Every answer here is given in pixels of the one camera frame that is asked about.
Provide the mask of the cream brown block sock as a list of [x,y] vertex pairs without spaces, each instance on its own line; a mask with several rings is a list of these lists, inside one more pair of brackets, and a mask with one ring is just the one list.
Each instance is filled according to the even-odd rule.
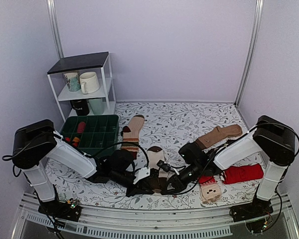
[[147,150],[147,155],[150,168],[150,176],[146,178],[147,182],[154,193],[167,195],[168,173],[157,165],[160,161],[166,163],[164,151],[159,146],[152,146]]

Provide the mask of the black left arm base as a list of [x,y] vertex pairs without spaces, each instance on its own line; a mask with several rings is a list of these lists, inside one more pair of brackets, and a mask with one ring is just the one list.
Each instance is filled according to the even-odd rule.
[[81,206],[72,206],[67,202],[59,202],[58,200],[53,200],[50,202],[39,201],[38,211],[42,214],[48,216],[64,219],[68,221],[78,222],[81,216],[82,207]]

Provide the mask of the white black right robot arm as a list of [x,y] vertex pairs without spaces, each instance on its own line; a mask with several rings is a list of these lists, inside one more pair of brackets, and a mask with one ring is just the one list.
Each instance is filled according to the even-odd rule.
[[244,158],[263,152],[269,158],[269,163],[255,192],[255,201],[248,205],[250,216],[258,217],[267,209],[267,202],[299,153],[298,134],[291,127],[263,115],[244,135],[208,156],[204,152],[207,143],[217,142],[218,139],[206,134],[194,142],[185,144],[178,153],[188,167],[171,176],[161,194],[182,194],[192,180],[203,175],[212,176]]

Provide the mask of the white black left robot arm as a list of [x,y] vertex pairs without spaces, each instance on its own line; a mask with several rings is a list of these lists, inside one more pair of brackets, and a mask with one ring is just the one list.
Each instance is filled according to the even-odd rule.
[[126,187],[126,196],[153,194],[147,181],[148,166],[127,169],[133,165],[134,157],[126,149],[117,149],[110,155],[102,151],[87,154],[71,145],[54,128],[51,120],[45,119],[19,128],[14,134],[11,160],[26,175],[39,199],[53,216],[64,212],[64,205],[57,198],[57,191],[42,165],[44,159],[57,161],[74,170],[89,182],[107,183],[109,180]]

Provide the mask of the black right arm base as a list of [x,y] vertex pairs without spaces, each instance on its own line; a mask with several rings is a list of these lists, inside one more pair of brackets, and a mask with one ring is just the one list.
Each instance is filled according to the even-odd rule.
[[264,201],[254,198],[251,203],[232,206],[229,215],[233,218],[234,222],[239,222],[269,215],[272,212],[273,208],[270,200]]

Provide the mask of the striped beige brown sock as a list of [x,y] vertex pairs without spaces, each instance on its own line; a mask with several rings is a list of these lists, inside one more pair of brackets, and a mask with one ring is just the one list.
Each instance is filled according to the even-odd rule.
[[128,125],[124,126],[122,129],[123,144],[121,149],[129,151],[134,160],[137,159],[137,153],[139,148],[139,134],[144,126],[145,118],[143,115],[136,115],[131,118]]

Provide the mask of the red folded sock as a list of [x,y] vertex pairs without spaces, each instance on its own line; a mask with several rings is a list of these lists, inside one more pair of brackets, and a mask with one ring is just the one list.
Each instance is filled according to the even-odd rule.
[[220,179],[224,184],[236,184],[251,180],[262,179],[264,172],[260,164],[245,166],[230,166],[220,173]]

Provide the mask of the floral patterned table mat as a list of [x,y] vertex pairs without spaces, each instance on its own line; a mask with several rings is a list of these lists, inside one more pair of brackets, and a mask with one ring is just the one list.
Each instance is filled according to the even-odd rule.
[[[210,132],[216,126],[238,124],[243,131],[247,127],[232,104],[203,103],[119,103],[116,106],[119,126],[128,125],[135,115],[142,115],[145,124],[140,132],[143,149],[159,146],[163,149],[167,163],[183,166],[184,160],[178,150],[188,142]],[[190,184],[182,195],[136,195],[126,196],[126,189],[109,181],[93,184],[78,173],[55,160],[49,160],[46,167],[49,180],[55,185],[59,199],[78,199],[84,205],[105,208],[138,210],[177,210],[217,207],[250,202],[259,181],[247,181],[225,185],[218,176],[215,181],[221,195],[215,202],[201,200],[198,185]]]

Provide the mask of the green divided organizer tray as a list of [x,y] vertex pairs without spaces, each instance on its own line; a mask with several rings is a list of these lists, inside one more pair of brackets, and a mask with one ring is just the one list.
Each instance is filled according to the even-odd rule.
[[[77,133],[78,123],[84,121],[86,127],[83,133]],[[60,134],[65,138],[79,137],[78,149],[97,157],[111,155],[117,146],[119,131],[118,115],[72,116],[64,123]]]

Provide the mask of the black mug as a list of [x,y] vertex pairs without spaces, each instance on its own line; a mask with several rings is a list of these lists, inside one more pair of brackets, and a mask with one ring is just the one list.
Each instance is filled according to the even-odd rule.
[[86,99],[71,100],[72,109],[76,112],[77,116],[86,116],[90,113],[88,102]]

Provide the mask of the cream white mug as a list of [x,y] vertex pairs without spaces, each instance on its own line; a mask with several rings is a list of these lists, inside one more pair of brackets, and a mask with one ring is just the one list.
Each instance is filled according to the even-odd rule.
[[83,94],[90,94],[96,92],[100,88],[96,72],[85,72],[79,77],[81,91]]

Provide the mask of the white shelf black top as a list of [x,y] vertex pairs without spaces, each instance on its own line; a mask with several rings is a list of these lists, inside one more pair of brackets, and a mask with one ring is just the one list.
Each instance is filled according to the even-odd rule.
[[[57,94],[51,75],[63,74],[66,85]],[[112,64],[109,52],[90,53],[65,57],[47,72],[47,77],[59,108],[66,121],[60,102],[74,100],[101,99],[104,115],[113,115],[116,108]]]

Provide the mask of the teal patterned mug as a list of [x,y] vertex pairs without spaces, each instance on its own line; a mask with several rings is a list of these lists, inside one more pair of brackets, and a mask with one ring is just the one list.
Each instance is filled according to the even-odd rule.
[[66,72],[63,74],[63,77],[65,79],[66,86],[70,92],[76,92],[81,90],[78,71]]

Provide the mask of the right aluminium corner post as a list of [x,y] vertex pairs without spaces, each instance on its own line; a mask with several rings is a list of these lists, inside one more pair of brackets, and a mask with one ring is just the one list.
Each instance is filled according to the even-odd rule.
[[257,39],[258,39],[259,30],[260,30],[260,26],[261,26],[263,6],[264,6],[263,0],[256,0],[254,20],[253,20],[253,25],[252,25],[249,48],[247,51],[247,57],[246,57],[245,65],[243,68],[243,73],[242,73],[241,81],[239,84],[239,89],[238,89],[238,92],[237,92],[237,95],[235,98],[236,107],[239,107],[239,105],[241,104],[243,94],[244,94],[244,91],[245,91],[245,88],[247,85],[249,72],[251,69],[252,60],[253,60],[254,52],[256,49]]

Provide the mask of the aluminium corner post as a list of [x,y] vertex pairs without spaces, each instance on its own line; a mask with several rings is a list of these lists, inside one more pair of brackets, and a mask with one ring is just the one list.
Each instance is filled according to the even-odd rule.
[[58,27],[58,21],[57,21],[57,14],[56,14],[56,8],[55,8],[55,1],[54,0],[47,0],[47,10],[48,10],[48,16],[50,21],[50,27],[52,30],[52,36],[57,52],[57,56],[59,59],[64,57],[61,38],[60,38],[60,32]]
[[239,89],[238,89],[238,92],[237,92],[237,95],[235,98],[236,107],[239,107],[239,105],[241,104],[243,94],[244,94],[244,91],[245,91],[245,88],[247,85],[249,72],[251,69],[252,60],[253,60],[254,52],[256,49],[257,39],[258,39],[259,30],[260,30],[260,26],[261,26],[263,6],[264,6],[263,0],[256,0],[254,20],[253,20],[253,25],[252,25],[249,48],[247,51],[247,57],[246,57],[245,65],[243,68],[243,73],[242,73],[241,81],[239,84]]

